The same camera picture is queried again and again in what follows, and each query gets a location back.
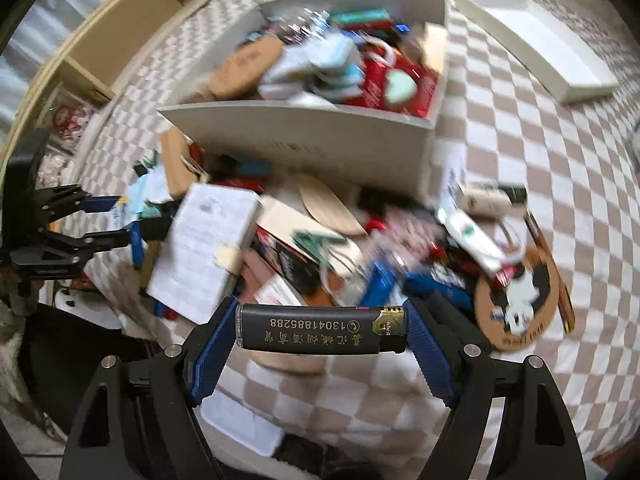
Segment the blue white medicine pouch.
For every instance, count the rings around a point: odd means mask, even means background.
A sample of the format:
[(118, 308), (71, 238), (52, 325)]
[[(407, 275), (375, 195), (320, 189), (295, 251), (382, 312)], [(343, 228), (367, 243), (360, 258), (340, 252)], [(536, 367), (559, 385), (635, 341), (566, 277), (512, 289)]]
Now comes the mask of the blue white medicine pouch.
[(107, 231), (127, 229), (131, 223), (140, 218), (144, 205), (145, 200), (143, 198), (134, 200), (128, 195), (120, 196), (107, 214)]

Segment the black lighter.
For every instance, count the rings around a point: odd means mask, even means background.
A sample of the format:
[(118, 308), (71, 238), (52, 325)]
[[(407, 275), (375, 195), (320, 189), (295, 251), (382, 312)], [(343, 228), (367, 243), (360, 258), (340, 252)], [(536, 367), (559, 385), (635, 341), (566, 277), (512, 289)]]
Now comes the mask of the black lighter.
[(246, 350), (296, 356), (401, 353), (408, 322), (402, 307), (292, 307), (240, 304), (236, 342)]

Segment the panda cork coaster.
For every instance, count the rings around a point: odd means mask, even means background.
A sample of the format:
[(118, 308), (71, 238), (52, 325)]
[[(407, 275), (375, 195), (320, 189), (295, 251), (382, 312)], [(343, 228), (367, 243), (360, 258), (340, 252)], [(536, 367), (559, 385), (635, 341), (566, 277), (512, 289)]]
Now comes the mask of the panda cork coaster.
[(505, 288), (481, 276), (474, 292), (476, 324), (495, 350), (520, 351), (550, 325), (559, 303), (560, 278), (549, 255), (529, 245)]

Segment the white grid notebook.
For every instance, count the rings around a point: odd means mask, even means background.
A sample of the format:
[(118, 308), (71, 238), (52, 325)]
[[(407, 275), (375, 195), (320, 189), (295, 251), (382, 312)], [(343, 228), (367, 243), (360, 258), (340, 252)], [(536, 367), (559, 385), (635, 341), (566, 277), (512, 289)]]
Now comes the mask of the white grid notebook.
[(146, 292), (195, 324), (231, 294), (262, 202), (242, 188), (192, 184), (155, 260)]

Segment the wooden bedside shelf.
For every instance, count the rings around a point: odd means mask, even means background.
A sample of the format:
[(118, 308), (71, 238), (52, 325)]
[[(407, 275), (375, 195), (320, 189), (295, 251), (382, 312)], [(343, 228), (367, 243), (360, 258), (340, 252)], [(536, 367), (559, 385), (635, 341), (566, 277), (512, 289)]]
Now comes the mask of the wooden bedside shelf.
[[(1, 131), (2, 154), (12, 151), (17, 137), (34, 119), (51, 88), (65, 84), (96, 105), (110, 102), (122, 85), (122, 74), (144, 45), (175, 18), (183, 18), (206, 1), (105, 0), (56, 48), (32, 78), (9, 131)], [(1, 54), (15, 29), (2, 46)]]

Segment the grey curtain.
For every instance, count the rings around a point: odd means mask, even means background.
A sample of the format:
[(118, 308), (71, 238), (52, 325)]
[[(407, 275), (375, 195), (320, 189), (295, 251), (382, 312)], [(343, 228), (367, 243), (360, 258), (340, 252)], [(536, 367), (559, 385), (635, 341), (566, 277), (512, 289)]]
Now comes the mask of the grey curtain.
[(105, 0), (36, 0), (1, 55), (1, 131), (9, 131), (43, 63)]

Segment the green plastic clip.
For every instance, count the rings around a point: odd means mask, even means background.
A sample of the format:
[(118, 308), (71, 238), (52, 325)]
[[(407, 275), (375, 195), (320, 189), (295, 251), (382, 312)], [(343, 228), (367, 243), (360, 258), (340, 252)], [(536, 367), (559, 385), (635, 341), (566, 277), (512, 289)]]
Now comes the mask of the green plastic clip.
[(332, 269), (332, 264), (329, 259), (329, 247), (347, 244), (345, 237), (319, 234), (306, 230), (295, 231), (293, 242), (299, 249), (314, 257), (318, 263), (325, 263), (330, 269)]

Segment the round cork coaster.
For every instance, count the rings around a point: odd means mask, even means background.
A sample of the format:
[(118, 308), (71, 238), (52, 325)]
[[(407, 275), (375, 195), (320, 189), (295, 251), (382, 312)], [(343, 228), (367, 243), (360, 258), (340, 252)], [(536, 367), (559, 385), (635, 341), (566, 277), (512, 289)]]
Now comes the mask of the round cork coaster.
[(207, 85), (209, 92), (218, 101), (235, 99), (249, 92), (279, 61), (283, 49), (284, 43), (272, 35), (244, 44), (213, 71)]

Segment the large white cardboard box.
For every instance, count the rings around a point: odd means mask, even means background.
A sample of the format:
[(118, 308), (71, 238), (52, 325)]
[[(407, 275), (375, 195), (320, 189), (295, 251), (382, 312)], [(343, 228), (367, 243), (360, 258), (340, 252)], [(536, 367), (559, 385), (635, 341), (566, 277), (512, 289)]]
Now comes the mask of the large white cardboard box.
[(220, 26), (216, 39), (175, 83), (158, 109), (209, 151), (237, 152), (425, 200), (435, 127), (447, 85), (439, 76), (425, 118), (363, 107), (304, 107), (283, 101), (193, 102), (196, 90), (270, 16), (308, 8), (382, 8), (408, 25), (448, 26), (448, 0), (271, 0)]

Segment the white box lid tray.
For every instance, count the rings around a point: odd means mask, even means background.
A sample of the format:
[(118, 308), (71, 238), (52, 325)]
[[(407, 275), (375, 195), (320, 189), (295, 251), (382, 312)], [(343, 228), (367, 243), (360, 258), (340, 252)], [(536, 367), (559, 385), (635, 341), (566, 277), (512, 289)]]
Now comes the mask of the white box lid tray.
[(457, 9), (509, 50), (555, 101), (609, 96), (618, 80), (585, 41), (532, 0), (454, 0)]

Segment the teal cosmetic tube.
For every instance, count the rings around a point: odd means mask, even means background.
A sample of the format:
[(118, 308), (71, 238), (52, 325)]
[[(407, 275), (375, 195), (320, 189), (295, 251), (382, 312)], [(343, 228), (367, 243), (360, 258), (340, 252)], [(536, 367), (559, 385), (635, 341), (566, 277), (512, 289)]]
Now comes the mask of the teal cosmetic tube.
[(393, 23), (392, 16), (384, 9), (335, 13), (330, 21), (344, 29), (375, 28)]

